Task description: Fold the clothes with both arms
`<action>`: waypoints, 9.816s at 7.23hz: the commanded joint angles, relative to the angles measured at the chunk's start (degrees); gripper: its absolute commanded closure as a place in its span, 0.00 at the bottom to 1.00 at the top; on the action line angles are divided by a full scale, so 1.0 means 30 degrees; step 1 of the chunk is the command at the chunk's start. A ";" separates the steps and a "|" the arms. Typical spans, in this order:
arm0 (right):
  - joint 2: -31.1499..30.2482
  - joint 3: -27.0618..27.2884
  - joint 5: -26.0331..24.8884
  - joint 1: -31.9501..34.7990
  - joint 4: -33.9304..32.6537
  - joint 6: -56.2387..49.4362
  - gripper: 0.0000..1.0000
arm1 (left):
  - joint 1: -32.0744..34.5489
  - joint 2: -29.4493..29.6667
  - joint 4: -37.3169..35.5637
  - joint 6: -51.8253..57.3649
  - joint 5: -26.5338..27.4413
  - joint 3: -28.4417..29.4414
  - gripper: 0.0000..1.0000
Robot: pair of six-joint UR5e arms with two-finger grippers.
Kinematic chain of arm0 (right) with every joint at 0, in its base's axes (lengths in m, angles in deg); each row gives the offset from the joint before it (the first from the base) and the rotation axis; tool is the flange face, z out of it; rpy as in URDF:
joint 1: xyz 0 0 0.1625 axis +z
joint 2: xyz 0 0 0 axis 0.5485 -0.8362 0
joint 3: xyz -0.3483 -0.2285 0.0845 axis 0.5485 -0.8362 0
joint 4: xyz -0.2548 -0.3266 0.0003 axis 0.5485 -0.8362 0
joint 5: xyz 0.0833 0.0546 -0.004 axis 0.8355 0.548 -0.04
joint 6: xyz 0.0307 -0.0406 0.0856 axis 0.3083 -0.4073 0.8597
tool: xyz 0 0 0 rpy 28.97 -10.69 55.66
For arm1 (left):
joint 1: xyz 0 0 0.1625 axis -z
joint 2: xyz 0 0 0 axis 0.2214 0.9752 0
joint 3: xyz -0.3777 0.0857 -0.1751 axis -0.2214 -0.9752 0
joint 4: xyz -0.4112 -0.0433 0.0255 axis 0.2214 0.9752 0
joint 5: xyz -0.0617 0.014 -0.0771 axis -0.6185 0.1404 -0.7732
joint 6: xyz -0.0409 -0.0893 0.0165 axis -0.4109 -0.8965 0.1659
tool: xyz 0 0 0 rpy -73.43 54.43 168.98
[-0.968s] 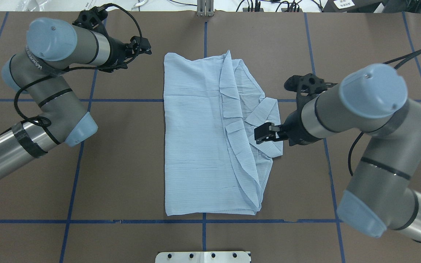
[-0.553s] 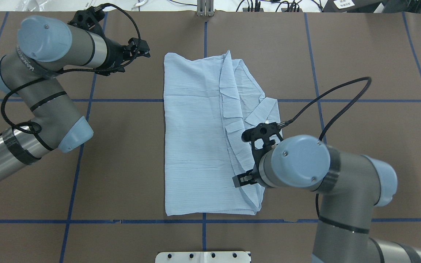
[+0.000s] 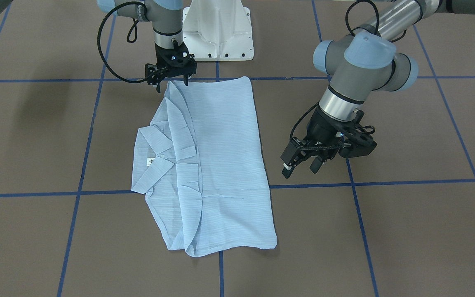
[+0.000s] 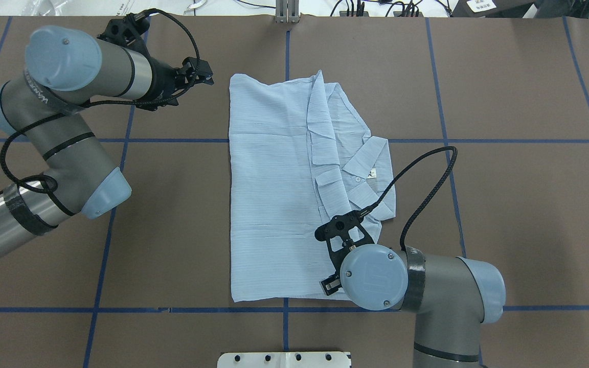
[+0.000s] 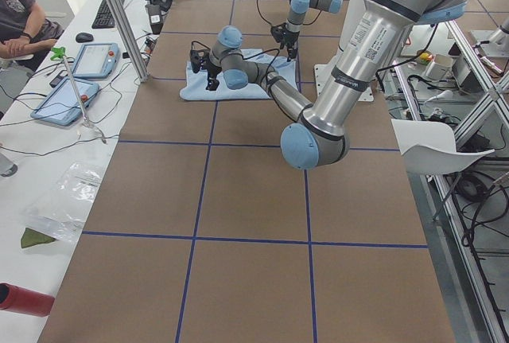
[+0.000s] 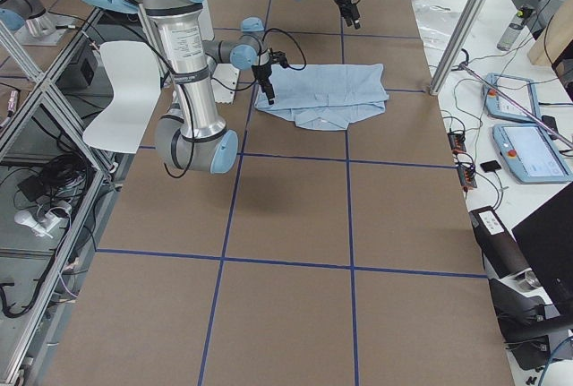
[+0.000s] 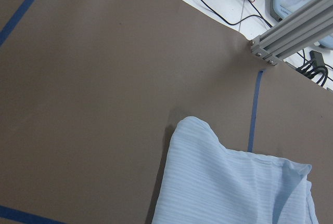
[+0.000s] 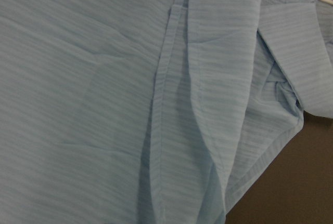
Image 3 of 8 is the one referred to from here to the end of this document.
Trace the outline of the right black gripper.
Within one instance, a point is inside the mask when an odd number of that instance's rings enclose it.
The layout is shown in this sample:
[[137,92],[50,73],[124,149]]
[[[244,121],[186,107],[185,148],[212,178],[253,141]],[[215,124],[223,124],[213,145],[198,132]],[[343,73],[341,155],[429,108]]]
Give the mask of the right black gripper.
[[157,93],[161,92],[160,83],[164,78],[183,76],[188,86],[191,75],[197,73],[197,62],[190,54],[186,44],[173,45],[171,49],[155,45],[157,63],[145,65],[145,81],[154,83]]

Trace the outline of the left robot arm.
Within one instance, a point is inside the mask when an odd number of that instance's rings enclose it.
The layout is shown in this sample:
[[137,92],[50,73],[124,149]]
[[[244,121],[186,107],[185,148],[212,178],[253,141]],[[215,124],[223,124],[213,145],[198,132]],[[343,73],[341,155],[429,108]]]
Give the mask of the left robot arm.
[[371,92],[406,90],[419,73],[417,62],[397,53],[395,42],[435,13],[475,15],[475,0],[394,0],[382,12],[373,1],[368,4],[375,12],[372,19],[353,28],[346,14],[348,34],[338,41],[324,40],[314,50],[315,68],[331,79],[322,98],[307,111],[312,116],[305,137],[289,135],[281,154],[285,178],[309,158],[314,158],[310,170],[317,173],[337,155],[346,159],[369,155],[377,147],[375,128],[360,123],[362,104]]

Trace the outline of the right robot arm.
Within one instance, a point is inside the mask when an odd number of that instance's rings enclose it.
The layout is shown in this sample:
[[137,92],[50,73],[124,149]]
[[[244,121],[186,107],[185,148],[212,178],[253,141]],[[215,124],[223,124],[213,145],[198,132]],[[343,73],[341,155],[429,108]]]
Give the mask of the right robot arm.
[[[183,84],[189,85],[189,79],[197,72],[197,62],[190,54],[183,37],[183,2],[181,0],[98,0],[97,6],[106,13],[97,33],[97,49],[105,68],[117,79],[127,83],[144,83],[156,88],[160,93],[160,83],[165,78],[181,76]],[[156,64],[145,64],[144,76],[140,80],[121,77],[107,63],[101,48],[101,35],[104,25],[111,16],[132,19],[129,43],[137,40],[139,23],[150,22],[153,28],[153,41],[156,51]]]

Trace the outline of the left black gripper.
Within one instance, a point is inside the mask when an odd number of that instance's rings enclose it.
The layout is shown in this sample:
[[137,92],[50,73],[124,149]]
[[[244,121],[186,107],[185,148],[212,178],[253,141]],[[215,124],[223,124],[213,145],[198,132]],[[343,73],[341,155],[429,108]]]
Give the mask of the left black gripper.
[[[306,115],[313,112],[302,140],[294,137],[294,131]],[[281,154],[282,175],[288,179],[295,167],[311,156],[316,156],[310,165],[310,171],[317,174],[328,159],[337,153],[344,158],[354,156],[354,121],[341,121],[327,115],[318,105],[313,105],[293,126],[289,143]]]

